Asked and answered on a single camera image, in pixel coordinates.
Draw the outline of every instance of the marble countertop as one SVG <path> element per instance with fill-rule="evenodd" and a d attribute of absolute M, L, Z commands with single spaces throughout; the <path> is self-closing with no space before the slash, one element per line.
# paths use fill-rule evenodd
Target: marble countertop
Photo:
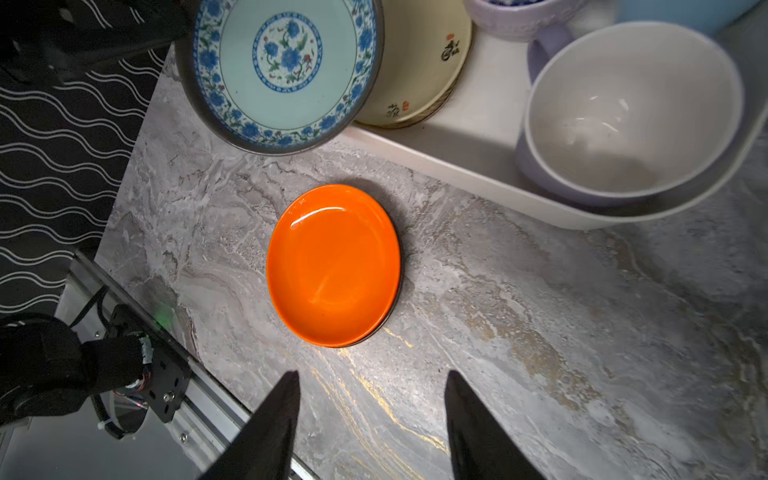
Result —
<path fill-rule="evenodd" d="M 346 183 L 402 236 L 393 314 L 304 343 L 264 261 L 287 205 Z M 462 372 L 548 478 L 768 478 L 768 134 L 709 200 L 560 230 L 334 141 L 247 154 L 209 131 L 173 53 L 96 260 L 254 409 L 301 375 L 296 453 L 322 478 L 451 478 L 443 389 Z"/>

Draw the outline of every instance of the orange plate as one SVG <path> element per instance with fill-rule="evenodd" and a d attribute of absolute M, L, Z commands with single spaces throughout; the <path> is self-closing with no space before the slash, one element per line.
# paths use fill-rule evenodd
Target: orange plate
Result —
<path fill-rule="evenodd" d="M 266 255 L 272 303 L 296 335 L 348 346 L 386 319 L 400 284 L 400 245 L 381 205 L 346 185 L 297 198 Z"/>

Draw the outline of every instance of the blue bowl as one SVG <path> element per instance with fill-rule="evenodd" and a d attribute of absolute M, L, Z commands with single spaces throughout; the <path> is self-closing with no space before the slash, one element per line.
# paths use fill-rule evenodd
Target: blue bowl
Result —
<path fill-rule="evenodd" d="M 379 0 L 203 0 L 177 43 L 184 90 L 232 145 L 295 154 L 339 134 L 383 53 Z"/>

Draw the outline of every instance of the black wavy pattern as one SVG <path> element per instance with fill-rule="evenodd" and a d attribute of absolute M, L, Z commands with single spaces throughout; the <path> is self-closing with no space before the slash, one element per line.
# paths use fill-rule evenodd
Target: black wavy pattern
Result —
<path fill-rule="evenodd" d="M 82 28 L 143 21 L 115 0 L 68 7 Z M 52 314 L 74 250 L 95 253 L 166 53 L 58 88 L 0 71 L 0 316 Z M 98 80 L 114 74 L 125 83 Z"/>

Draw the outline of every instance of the white dish rack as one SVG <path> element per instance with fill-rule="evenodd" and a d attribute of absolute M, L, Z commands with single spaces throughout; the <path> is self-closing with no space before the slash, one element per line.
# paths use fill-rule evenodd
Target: white dish rack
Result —
<path fill-rule="evenodd" d="M 592 0 L 569 23 L 581 36 L 613 23 L 614 0 Z M 556 227 L 591 230 L 654 220 L 698 204 L 723 186 L 743 163 L 768 117 L 768 0 L 717 40 L 737 63 L 746 93 L 744 118 L 723 156 L 690 182 L 637 207 L 585 210 L 563 204 L 515 166 L 515 144 L 531 89 L 527 44 L 478 31 L 449 100 L 431 118 L 385 131 L 353 125 L 342 137 L 371 153 L 445 181 Z"/>

